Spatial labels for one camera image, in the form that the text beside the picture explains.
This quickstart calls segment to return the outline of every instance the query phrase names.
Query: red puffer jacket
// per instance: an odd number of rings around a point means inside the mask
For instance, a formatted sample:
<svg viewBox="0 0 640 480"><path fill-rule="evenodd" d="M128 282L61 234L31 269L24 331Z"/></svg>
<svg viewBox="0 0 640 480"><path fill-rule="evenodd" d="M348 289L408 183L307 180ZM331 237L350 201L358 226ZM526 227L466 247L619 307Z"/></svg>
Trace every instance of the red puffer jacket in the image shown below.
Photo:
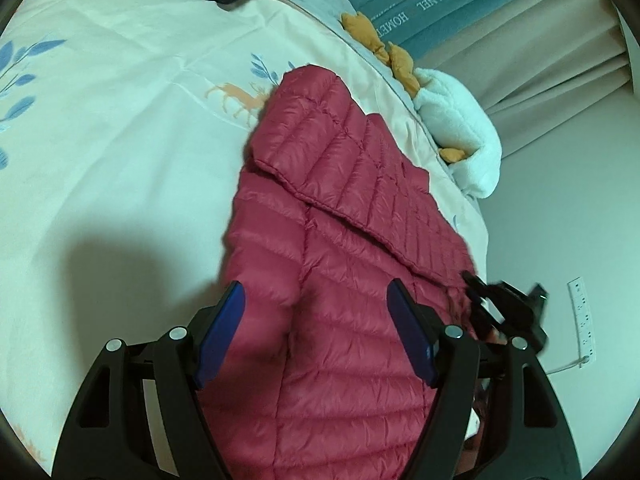
<svg viewBox="0 0 640 480"><path fill-rule="evenodd" d="M332 72L288 73L250 143L226 278L244 318L200 395L236 480L398 478L434 391L413 374L386 309L401 278L467 326L464 240L428 174Z"/></svg>

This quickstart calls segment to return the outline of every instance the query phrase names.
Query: white power strip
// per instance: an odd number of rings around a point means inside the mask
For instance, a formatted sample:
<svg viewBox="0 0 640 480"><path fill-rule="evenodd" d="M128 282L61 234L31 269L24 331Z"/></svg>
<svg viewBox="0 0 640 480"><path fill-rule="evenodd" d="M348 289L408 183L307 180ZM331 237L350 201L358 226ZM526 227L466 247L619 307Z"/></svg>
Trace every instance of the white power strip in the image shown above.
<svg viewBox="0 0 640 480"><path fill-rule="evenodd" d="M591 320L591 309L587 300L587 290L582 278L576 278L567 284L569 295L574 304L575 325L578 331L578 351L580 359L584 360L580 368L596 360L596 341Z"/></svg>

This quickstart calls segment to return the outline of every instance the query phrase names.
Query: deer pattern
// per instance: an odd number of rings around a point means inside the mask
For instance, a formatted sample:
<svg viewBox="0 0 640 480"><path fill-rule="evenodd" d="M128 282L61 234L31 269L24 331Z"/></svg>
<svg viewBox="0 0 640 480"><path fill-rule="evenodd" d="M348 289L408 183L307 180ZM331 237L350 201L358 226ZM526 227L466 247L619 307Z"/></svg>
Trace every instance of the deer pattern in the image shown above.
<svg viewBox="0 0 640 480"><path fill-rule="evenodd" d="M254 58L251 66L251 73L261 79L267 79L271 86L269 89L265 89L263 86L259 86L254 83L249 83L249 86L255 92L255 96L253 96L249 94L249 92L241 89L239 86L231 83L224 83L222 85L216 85L213 88L210 88L205 94L205 99L208 99L209 95L212 92L221 92L222 110L225 114L228 114L228 110L226 108L228 100L233 99L233 102L236 102L239 105L238 110L233 113L233 117L237 119L241 112L247 112L247 126L249 126L251 118L258 118L258 114L269 99L271 91L273 91L273 88L280 84L280 77L278 76L278 74L276 72L269 72L267 66L260 56L257 56L256 54L251 54L251 56ZM292 70L295 68L293 63L290 61L289 68Z"/></svg>

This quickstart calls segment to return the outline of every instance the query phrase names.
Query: bed sheet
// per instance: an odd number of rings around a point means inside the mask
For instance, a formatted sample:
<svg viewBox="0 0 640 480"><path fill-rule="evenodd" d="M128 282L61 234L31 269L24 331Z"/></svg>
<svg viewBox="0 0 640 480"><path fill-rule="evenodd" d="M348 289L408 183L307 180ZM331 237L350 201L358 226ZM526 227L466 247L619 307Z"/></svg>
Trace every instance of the bed sheet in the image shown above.
<svg viewBox="0 0 640 480"><path fill-rule="evenodd" d="M0 38L0 406L49 472L108 339L154 340L216 301L260 110L324 66L398 146L485 275L481 216L422 124L334 32L281 0L25 0Z"/></svg>

